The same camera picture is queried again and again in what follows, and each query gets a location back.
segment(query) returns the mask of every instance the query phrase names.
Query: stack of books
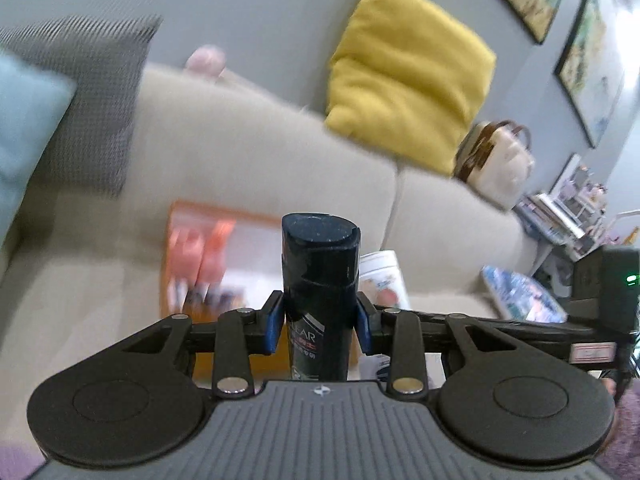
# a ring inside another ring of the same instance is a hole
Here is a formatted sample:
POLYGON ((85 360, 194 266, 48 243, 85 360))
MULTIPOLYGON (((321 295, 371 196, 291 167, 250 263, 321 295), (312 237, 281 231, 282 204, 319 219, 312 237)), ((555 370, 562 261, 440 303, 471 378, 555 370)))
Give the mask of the stack of books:
POLYGON ((572 239, 584 236, 580 226, 565 215, 545 193, 524 196, 514 210, 553 245, 564 246, 572 239))

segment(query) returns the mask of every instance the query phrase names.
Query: gray pillow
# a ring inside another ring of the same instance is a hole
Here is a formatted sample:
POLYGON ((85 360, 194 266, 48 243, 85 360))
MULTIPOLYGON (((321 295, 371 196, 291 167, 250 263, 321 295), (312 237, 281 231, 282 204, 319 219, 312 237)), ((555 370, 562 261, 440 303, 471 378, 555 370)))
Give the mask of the gray pillow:
POLYGON ((0 46, 78 84, 34 180, 110 194, 122 190, 140 76, 161 21, 157 16, 114 22, 69 16, 0 28, 0 46))

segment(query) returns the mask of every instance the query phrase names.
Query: white container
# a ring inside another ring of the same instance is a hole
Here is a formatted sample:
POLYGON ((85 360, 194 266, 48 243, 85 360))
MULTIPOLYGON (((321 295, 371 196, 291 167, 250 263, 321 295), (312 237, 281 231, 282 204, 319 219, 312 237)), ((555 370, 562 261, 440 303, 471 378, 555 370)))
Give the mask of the white container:
POLYGON ((360 257, 358 290, 373 304, 411 310, 394 251, 378 251, 360 257))

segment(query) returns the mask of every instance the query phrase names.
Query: pink ball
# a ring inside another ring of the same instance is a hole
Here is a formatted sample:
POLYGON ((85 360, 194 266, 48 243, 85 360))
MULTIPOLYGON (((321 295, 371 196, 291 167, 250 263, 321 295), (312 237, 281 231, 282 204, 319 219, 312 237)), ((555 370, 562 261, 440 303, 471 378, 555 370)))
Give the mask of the pink ball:
POLYGON ((185 68, 206 77, 217 78, 226 66, 225 53, 214 45, 204 45, 187 60, 185 68))

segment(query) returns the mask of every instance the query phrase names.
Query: purple cloth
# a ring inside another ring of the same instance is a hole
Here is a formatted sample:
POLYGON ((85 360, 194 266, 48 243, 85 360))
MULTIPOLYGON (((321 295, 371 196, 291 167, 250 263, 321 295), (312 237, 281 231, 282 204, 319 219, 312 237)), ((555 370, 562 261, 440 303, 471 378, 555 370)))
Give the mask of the purple cloth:
POLYGON ((0 478, 23 480, 44 463, 37 450, 26 450, 15 444, 0 444, 0 478))
POLYGON ((597 462, 620 480, 640 479, 640 380, 634 379, 618 403, 613 440, 597 462))

